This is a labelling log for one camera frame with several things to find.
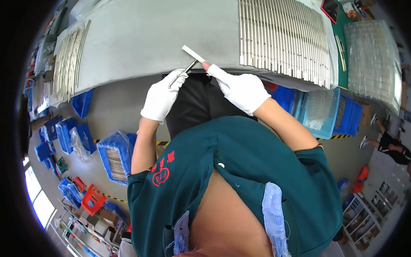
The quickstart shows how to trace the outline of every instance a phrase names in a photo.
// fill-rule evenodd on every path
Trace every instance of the metal shelving unit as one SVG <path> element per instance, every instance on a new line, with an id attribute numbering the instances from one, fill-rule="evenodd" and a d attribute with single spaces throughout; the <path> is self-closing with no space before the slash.
<path id="1" fill-rule="evenodd" d="M 370 232 L 375 227 L 378 228 L 378 231 L 381 231 L 381 225 L 380 225 L 379 221 L 377 220 L 377 218 L 374 216 L 374 213 L 377 213 L 377 214 L 379 213 L 378 210 L 376 210 L 374 208 L 371 210 L 369 208 L 369 206 L 372 207 L 372 204 L 368 203 L 368 201 L 367 201 L 368 204 L 366 204 L 363 201 L 362 196 L 363 195 L 361 193 L 354 194 L 353 200 L 350 202 L 350 204 L 347 206 L 347 208 L 343 212 L 343 215 L 344 215 L 344 214 L 347 213 L 348 210 L 351 209 L 351 213 L 352 213 L 352 211 L 355 211 L 355 213 L 356 213 L 353 216 L 353 218 L 350 220 L 350 222 L 343 227 L 343 229 L 344 229 L 345 235 L 348 237 L 350 246 L 354 249 L 354 252 L 356 253 L 357 256 L 361 256 L 361 252 L 360 252 L 360 249 L 357 248 L 357 244 L 365 236 L 370 236 Z M 347 213 L 345 215 L 345 218 L 346 218 L 345 220 L 349 220 L 347 218 L 351 218 L 350 213 Z M 359 222 L 359 224 L 351 232 L 349 232 L 348 231 L 349 227 L 350 227 L 350 225 L 353 224 L 353 222 Z M 364 233 L 360 232 L 361 229 L 366 229 L 366 228 L 368 228 L 368 229 Z"/>

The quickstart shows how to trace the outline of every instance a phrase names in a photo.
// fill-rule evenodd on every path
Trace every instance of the white strip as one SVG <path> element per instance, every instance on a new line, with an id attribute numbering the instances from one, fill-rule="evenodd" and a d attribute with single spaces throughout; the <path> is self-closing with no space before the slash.
<path id="1" fill-rule="evenodd" d="M 191 50 L 188 46 L 184 45 L 184 46 L 182 47 L 182 49 L 183 49 L 184 51 L 186 51 L 186 52 L 187 52 L 189 55 L 191 55 L 192 57 L 196 58 L 197 61 L 199 61 L 199 62 L 201 62 L 201 63 L 205 62 L 205 60 L 204 60 L 203 58 L 201 58 L 201 56 L 199 56 L 198 54 L 196 54 L 196 53 L 195 53 L 193 50 Z"/>

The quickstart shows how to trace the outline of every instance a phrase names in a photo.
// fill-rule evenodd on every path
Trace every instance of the hand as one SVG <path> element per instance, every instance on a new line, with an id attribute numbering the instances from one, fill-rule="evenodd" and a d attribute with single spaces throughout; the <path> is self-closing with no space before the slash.
<path id="1" fill-rule="evenodd" d="M 203 62 L 203 68 L 208 75 L 217 79 L 224 97 L 250 116 L 253 116 L 255 110 L 271 97 L 261 80 L 255 75 L 231 75 L 215 64 L 210 66 L 208 62 Z"/>
<path id="2" fill-rule="evenodd" d="M 163 124 L 186 78 L 188 78 L 188 75 L 181 68 L 172 71 L 163 80 L 153 84 L 148 90 L 144 108 L 141 110 L 141 116 L 157 120 L 160 124 Z"/>

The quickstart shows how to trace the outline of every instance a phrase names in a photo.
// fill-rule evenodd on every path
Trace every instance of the red plastic stool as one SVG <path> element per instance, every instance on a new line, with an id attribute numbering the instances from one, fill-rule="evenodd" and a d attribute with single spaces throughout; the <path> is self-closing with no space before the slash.
<path id="1" fill-rule="evenodd" d="M 96 214 L 106 201 L 106 197 L 104 195 L 99 196 L 93 190 L 93 188 L 94 188 L 94 185 L 91 184 L 90 187 L 87 189 L 87 192 L 85 193 L 83 199 L 81 200 L 81 207 L 83 207 L 84 210 L 86 210 L 88 214 L 90 214 L 91 216 Z M 90 200 L 94 203 L 93 207 L 88 205 L 88 202 Z"/>

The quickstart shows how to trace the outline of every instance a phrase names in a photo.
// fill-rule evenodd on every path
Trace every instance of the window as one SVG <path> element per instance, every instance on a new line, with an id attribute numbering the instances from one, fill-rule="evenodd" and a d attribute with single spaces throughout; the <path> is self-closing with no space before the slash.
<path id="1" fill-rule="evenodd" d="M 55 208 L 42 190 L 39 182 L 37 181 L 36 175 L 33 172 L 33 169 L 31 168 L 31 166 L 27 165 L 28 163 L 29 160 L 26 157 L 23 161 L 23 165 L 26 169 L 25 178 L 27 193 L 30 197 L 34 211 L 36 212 L 41 225 L 43 226 L 43 228 L 45 228 Z"/>

